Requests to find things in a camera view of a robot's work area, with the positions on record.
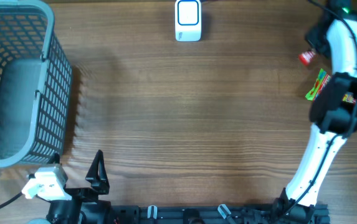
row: green snack package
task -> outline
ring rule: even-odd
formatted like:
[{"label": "green snack package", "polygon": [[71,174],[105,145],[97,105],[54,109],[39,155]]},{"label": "green snack package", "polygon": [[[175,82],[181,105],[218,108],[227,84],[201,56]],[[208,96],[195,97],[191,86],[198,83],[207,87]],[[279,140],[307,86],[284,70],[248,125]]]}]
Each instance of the green snack package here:
[{"label": "green snack package", "polygon": [[305,98],[313,101],[318,94],[320,94],[322,88],[329,82],[330,78],[331,76],[321,68],[318,78],[315,80],[314,87],[305,95]]}]

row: white box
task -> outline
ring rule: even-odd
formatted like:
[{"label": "white box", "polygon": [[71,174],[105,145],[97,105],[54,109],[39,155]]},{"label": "white box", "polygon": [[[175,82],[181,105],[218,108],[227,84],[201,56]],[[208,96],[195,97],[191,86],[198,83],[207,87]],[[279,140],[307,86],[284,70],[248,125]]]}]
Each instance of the white box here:
[{"label": "white box", "polygon": [[202,34],[202,4],[200,0],[177,0],[176,40],[198,41]]}]

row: white object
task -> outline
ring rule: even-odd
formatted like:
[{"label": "white object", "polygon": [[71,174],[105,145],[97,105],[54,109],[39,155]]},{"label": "white object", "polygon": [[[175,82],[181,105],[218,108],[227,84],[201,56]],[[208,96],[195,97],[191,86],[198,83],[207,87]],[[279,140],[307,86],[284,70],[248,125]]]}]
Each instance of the white object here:
[{"label": "white object", "polygon": [[226,204],[220,204],[217,208],[217,211],[220,213],[223,219],[226,219],[231,215],[231,211],[228,209]]},{"label": "white object", "polygon": [[158,219],[158,207],[156,205],[148,206],[148,218]]},{"label": "white object", "polygon": [[202,34],[202,4],[199,0],[177,0],[176,40],[198,41]]},{"label": "white object", "polygon": [[[357,39],[357,22],[345,19]],[[332,74],[348,72],[357,78],[357,54],[354,40],[343,22],[334,20],[326,33],[332,54]]]},{"label": "white object", "polygon": [[[335,135],[335,133],[328,131],[325,134],[322,134],[317,125],[311,125],[310,140],[308,141],[303,159],[292,181],[290,181],[290,183],[286,186],[286,194],[289,199],[297,200],[304,193],[304,191],[306,191],[322,162],[328,142],[331,141]],[[300,205],[310,206],[316,204],[318,191],[320,190],[323,179],[328,172],[329,166],[346,141],[347,139],[343,139],[341,136],[335,138],[314,186],[311,187],[308,194],[306,194],[304,198],[299,201]]]},{"label": "white object", "polygon": [[72,196],[64,190],[67,175],[60,164],[41,167],[22,189],[27,199],[36,195],[45,200],[71,200]]}]

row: red object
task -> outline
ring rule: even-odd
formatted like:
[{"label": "red object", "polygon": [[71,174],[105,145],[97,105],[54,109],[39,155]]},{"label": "red object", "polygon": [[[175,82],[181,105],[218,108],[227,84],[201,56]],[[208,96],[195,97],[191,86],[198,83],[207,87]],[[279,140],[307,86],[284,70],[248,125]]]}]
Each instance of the red object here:
[{"label": "red object", "polygon": [[308,66],[313,58],[315,57],[315,53],[312,50],[306,51],[298,56],[298,59],[305,65]]}]

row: gray plastic basket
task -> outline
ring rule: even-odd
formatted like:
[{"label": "gray plastic basket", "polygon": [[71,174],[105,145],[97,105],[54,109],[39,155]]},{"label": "gray plastic basket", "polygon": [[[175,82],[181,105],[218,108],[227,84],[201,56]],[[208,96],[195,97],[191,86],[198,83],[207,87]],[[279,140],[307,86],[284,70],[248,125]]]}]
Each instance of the gray plastic basket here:
[{"label": "gray plastic basket", "polygon": [[0,1],[0,167],[63,152],[72,67],[41,1]]}]

